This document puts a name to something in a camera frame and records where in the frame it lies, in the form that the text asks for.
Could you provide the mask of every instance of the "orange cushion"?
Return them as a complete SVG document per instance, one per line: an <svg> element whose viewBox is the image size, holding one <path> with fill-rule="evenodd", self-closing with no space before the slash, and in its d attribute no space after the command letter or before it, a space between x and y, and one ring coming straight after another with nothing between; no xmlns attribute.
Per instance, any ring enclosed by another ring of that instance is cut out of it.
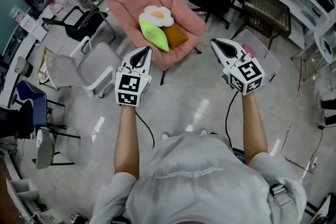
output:
<svg viewBox="0 0 336 224"><path fill-rule="evenodd" d="M167 37L168 45L172 48L178 47L180 44L189 39L181 32L176 23L170 27L162 27L161 29Z"/></svg>

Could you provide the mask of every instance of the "floor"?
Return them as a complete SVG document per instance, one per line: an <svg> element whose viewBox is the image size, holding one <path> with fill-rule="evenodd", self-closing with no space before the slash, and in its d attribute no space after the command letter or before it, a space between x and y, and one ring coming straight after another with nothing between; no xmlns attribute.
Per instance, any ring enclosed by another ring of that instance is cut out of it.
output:
<svg viewBox="0 0 336 224"><path fill-rule="evenodd" d="M231 22L229 30L215 18L210 18L207 30L197 45L203 53L198 55L192 51L171 68L163 86L160 86L161 71L152 66L152 84L137 111L153 131L155 140L161 139L165 131L181 134L185 131L198 132L201 128L225 135L224 119L235 91L221 78L221 67L209 41L214 37L231 38L243 23L238 16L239 12L233 9L225 15ZM110 12L108 20L117 33L111 47L123 55L131 49L130 42ZM99 39L108 40L109 32L105 27L100 29ZM34 49L29 61L34 67L38 66L43 46L53 52L69 54L76 45L77 42L68 38L62 27L54 26L42 44ZM304 170L298 166L306 167L320 140L321 132L317 130L316 123L320 122L321 111L314 98L312 79L301 82L298 93L299 72L290 60L298 51L298 47L281 37L273 42L271 52L281 63L281 68L269 86L256 92L256 97L269 151L296 163L292 166L301 178ZM38 85L36 70L28 80ZM116 105L113 91L103 99L90 99L81 88L64 88L56 92L39 87L49 99L66 105L65 109L53 106L52 121L66 124L68 134L81 136L81 140L67 137L57 139L57 150L61 152L61 157L76 164L36 170L32 162L36 157L36 141L32 139L24 141L24 144L19 141L19 156L23 155L23 160L18 160L19 169L24 177L33 180L41 199L54 208L66 223L70 223L70 214L74 212L90 217L101 185L108 184L113 176L113 152L120 107ZM241 107L241 99L237 96L228 117L228 132L233 146L243 149ZM138 135L143 171L152 139L139 120ZM317 151L317 168L313 174L305 173L302 177L309 201L315 205L332 190L336 175L335 150L334 130L325 129Z"/></svg>

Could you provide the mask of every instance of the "forearm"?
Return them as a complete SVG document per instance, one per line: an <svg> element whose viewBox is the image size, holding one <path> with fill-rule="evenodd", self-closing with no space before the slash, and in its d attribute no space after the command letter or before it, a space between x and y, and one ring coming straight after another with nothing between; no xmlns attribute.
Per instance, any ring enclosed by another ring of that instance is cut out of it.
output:
<svg viewBox="0 0 336 224"><path fill-rule="evenodd" d="M250 93L241 98L243 101L244 152L248 165L258 153L268 152L267 140L254 94Z"/></svg>
<svg viewBox="0 0 336 224"><path fill-rule="evenodd" d="M139 144L135 107L121 108L119 133L114 151L114 173L126 172L139 178Z"/></svg>

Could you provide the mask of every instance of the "white t-shirt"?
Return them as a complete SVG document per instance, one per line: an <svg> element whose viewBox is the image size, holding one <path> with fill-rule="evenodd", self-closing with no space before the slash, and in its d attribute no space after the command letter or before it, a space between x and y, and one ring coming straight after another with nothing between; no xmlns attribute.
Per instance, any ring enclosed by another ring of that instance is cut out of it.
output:
<svg viewBox="0 0 336 224"><path fill-rule="evenodd" d="M270 187L283 184L274 199ZM298 224L306 193L284 158L257 154L243 164L219 138L184 134L159 141L146 173L114 175L102 188L90 224L120 215L132 224Z"/></svg>

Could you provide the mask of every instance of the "green pillow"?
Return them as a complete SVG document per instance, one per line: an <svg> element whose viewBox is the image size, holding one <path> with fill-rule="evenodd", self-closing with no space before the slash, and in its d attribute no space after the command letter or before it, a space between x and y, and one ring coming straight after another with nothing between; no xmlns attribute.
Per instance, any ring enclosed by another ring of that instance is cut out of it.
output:
<svg viewBox="0 0 336 224"><path fill-rule="evenodd" d="M146 20L139 19L140 28L143 36L156 48L169 51L168 41L165 33L157 26L150 24Z"/></svg>

